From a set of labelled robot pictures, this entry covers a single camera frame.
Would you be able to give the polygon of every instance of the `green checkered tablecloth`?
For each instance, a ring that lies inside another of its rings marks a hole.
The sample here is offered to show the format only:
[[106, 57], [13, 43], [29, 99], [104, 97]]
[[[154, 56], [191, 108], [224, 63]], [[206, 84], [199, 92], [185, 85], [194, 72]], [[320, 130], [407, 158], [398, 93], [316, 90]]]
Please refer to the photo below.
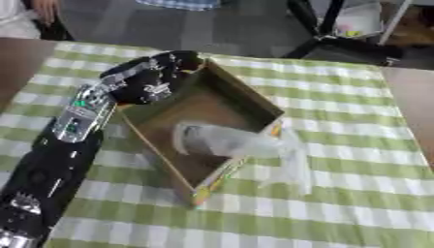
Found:
[[[59, 44], [0, 117], [1, 181], [79, 85], [155, 52]], [[187, 209], [113, 118], [46, 247], [434, 247], [434, 177], [377, 68], [210, 56], [286, 111], [285, 125], [307, 145], [313, 194], [298, 197], [284, 184], [259, 189], [279, 165], [252, 160], [203, 206]]]

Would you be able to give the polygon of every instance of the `cardboard box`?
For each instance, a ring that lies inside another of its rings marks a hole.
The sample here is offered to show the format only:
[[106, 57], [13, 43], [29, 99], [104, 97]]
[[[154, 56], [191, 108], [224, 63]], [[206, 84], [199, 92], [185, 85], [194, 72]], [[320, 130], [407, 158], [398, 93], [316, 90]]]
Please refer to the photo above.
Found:
[[119, 107], [118, 113], [132, 130], [131, 142], [138, 149], [145, 145], [161, 158], [161, 168], [179, 197], [199, 205], [246, 158], [182, 155], [172, 146], [173, 127], [182, 120], [195, 120], [256, 133], [277, 132], [284, 111], [206, 60], [172, 97], [148, 106]]

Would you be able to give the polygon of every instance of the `clear plastic bag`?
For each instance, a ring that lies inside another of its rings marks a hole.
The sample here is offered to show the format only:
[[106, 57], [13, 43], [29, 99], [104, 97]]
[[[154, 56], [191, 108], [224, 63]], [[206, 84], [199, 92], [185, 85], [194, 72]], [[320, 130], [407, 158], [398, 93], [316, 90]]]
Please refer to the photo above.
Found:
[[182, 121], [174, 129], [173, 146], [185, 155], [280, 158], [281, 168], [273, 169], [278, 171], [273, 172], [260, 187], [287, 183], [297, 185], [301, 195], [311, 193], [311, 171], [305, 146], [291, 129], [283, 129], [278, 139], [201, 122]]

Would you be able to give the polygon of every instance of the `floor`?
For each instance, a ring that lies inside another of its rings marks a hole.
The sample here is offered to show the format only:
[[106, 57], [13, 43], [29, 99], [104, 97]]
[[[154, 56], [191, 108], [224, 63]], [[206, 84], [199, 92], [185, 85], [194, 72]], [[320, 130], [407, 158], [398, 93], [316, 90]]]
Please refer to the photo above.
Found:
[[[63, 0], [61, 17], [83, 42], [229, 55], [280, 57], [309, 38], [287, 15], [286, 0], [226, 2], [219, 9], [189, 12], [135, 0]], [[433, 56], [434, 47], [408, 48], [400, 66], [434, 70]]]

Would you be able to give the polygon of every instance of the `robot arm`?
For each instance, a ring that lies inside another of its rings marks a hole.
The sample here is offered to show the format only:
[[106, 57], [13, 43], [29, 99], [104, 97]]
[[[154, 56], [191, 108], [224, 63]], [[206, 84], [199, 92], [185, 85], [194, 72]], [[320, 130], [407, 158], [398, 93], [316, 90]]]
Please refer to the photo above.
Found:
[[83, 85], [38, 135], [0, 193], [0, 248], [39, 248], [62, 217], [103, 143], [117, 104], [168, 98], [201, 64], [192, 51], [142, 57]]

